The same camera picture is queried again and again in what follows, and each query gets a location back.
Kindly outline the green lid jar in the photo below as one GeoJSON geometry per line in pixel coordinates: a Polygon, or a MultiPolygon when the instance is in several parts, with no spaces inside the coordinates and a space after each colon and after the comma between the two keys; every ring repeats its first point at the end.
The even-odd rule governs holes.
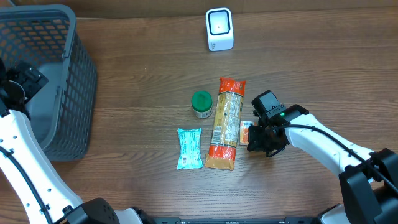
{"type": "Polygon", "coordinates": [[[197,118],[205,119],[212,114],[213,100],[207,91],[197,91],[191,99],[193,113],[197,118]]]}

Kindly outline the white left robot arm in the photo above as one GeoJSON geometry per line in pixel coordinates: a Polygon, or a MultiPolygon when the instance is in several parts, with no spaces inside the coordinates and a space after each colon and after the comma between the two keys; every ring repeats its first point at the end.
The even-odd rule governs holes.
{"type": "Polygon", "coordinates": [[[31,64],[1,65],[1,170],[31,223],[154,223],[139,208],[114,210],[103,198],[88,202],[61,179],[34,136],[28,103],[47,78],[31,64]]]}

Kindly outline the teal snack packet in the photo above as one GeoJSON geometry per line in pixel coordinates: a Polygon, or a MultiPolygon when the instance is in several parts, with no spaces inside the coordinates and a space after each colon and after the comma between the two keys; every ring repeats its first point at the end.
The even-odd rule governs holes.
{"type": "Polygon", "coordinates": [[[201,136],[202,129],[180,129],[178,128],[178,140],[180,143],[180,156],[177,170],[180,169],[201,169],[201,136]]]}

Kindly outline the orange spaghetti package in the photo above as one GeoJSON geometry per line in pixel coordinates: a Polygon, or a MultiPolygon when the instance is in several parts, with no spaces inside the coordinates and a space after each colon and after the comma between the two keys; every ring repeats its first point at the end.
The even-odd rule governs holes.
{"type": "Polygon", "coordinates": [[[246,81],[220,78],[215,120],[205,167],[233,170],[246,81]]]}

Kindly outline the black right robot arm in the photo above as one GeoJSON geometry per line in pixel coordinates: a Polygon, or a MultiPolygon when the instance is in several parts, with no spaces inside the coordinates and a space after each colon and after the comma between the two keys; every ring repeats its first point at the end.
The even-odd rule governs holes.
{"type": "Polygon", "coordinates": [[[397,223],[397,154],[356,145],[322,125],[300,105],[287,108],[270,90],[252,100],[257,126],[250,126],[248,151],[272,157],[287,145],[323,164],[340,182],[343,204],[312,223],[397,223]]]}

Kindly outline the small orange snack packet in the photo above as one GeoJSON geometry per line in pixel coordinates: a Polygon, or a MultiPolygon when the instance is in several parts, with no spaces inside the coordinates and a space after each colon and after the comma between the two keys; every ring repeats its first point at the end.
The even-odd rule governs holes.
{"type": "Polygon", "coordinates": [[[239,144],[240,145],[248,145],[248,134],[249,134],[249,127],[255,125],[256,123],[253,121],[240,121],[239,127],[239,144]]]}

